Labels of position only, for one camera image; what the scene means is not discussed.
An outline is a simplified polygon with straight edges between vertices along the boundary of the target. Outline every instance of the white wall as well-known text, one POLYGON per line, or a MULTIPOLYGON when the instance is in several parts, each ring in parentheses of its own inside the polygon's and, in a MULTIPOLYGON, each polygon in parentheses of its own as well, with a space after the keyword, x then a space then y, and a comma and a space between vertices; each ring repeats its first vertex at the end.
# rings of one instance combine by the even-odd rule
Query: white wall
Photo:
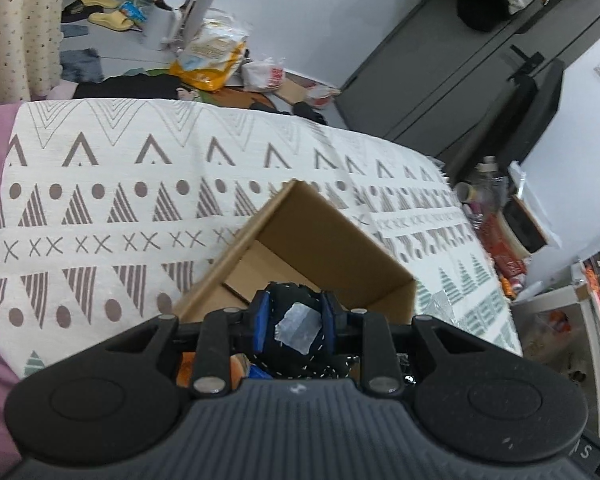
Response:
POLYGON ((253 25, 253 56, 341 86, 420 0, 214 0, 253 25))
POLYGON ((560 109, 522 164, 563 243, 534 255, 533 280, 600 239, 600 78, 593 70, 599 63, 600 39, 567 68, 560 109))

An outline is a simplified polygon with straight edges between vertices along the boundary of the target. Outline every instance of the yellow plastic bag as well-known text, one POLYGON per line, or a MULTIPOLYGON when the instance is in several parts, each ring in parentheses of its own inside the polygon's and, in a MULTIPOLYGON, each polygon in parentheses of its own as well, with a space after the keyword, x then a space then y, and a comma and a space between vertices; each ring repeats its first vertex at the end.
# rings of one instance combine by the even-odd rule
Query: yellow plastic bag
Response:
POLYGON ((218 90, 242 63, 248 35, 248 27, 238 23, 234 16, 209 9, 202 26, 178 54, 169 73, 199 90, 218 90))

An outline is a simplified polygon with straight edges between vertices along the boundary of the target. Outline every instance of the white bedsheet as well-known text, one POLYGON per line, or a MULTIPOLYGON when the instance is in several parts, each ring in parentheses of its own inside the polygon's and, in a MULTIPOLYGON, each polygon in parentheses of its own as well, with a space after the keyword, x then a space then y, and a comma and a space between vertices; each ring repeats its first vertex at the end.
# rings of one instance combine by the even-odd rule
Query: white bedsheet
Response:
POLYGON ((19 377, 161 312, 283 182, 306 180, 461 328, 520 353, 496 277, 419 153, 307 120, 166 100, 23 104, 0 191, 0 354, 19 377))

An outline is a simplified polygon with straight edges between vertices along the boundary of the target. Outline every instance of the polka dot curtain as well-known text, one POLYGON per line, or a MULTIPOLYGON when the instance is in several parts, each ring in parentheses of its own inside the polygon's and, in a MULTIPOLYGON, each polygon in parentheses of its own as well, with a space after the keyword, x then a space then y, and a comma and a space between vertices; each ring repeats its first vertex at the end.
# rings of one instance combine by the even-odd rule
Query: polka dot curtain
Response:
POLYGON ((61 11, 62 0, 0 0, 0 104, 58 84, 61 11))

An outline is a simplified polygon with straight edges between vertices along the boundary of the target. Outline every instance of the cardboard box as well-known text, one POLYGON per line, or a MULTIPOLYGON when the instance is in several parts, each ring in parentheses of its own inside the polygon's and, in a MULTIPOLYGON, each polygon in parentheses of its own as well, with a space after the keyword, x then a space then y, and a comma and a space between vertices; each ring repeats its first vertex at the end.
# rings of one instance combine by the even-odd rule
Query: cardboard box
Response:
POLYGON ((227 306, 245 308, 269 282, 330 290, 348 309, 409 323, 415 280, 304 182, 292 180, 254 215, 176 306, 184 322, 227 306))

